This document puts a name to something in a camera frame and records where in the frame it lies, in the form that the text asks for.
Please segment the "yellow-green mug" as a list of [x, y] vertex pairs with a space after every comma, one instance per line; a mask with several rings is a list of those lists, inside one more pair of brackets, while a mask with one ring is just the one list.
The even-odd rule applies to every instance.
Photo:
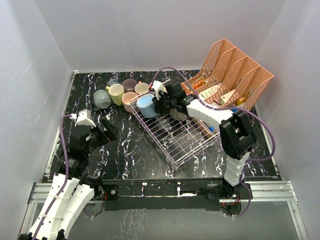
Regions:
[[108, 92], [115, 105], [123, 105], [122, 97], [125, 94], [125, 89], [121, 84], [117, 83], [112, 86], [107, 86], [105, 90]]

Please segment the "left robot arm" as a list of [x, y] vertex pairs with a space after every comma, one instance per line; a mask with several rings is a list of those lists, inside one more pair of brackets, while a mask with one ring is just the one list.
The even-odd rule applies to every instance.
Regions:
[[66, 240], [87, 203], [103, 195], [101, 179], [84, 170], [95, 149], [118, 138], [118, 128], [106, 118], [97, 126], [89, 116], [63, 115], [59, 133], [62, 145], [60, 163], [44, 205], [27, 233], [20, 240]]

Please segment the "light blue mug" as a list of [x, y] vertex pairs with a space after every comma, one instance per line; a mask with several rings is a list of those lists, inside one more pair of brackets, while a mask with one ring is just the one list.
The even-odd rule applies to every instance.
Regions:
[[153, 94], [145, 94], [141, 96], [136, 102], [137, 108], [145, 118], [153, 118], [157, 115], [157, 113], [155, 112], [153, 97]]

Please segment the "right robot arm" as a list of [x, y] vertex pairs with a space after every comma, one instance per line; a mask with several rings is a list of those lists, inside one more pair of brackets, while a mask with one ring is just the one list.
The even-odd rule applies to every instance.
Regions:
[[156, 113], [167, 114], [177, 110], [178, 113], [210, 125], [220, 133], [221, 146], [227, 155], [220, 191], [230, 199], [239, 195], [250, 151], [257, 142], [248, 116], [241, 111], [232, 112], [207, 105], [196, 95], [187, 95], [176, 81], [155, 81], [150, 90], [155, 93], [152, 102]]

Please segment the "grey mug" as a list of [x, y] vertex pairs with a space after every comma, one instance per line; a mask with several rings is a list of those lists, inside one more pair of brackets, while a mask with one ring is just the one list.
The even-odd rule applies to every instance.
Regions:
[[93, 94], [93, 102], [96, 109], [107, 109], [111, 105], [112, 99], [106, 90], [100, 89]]

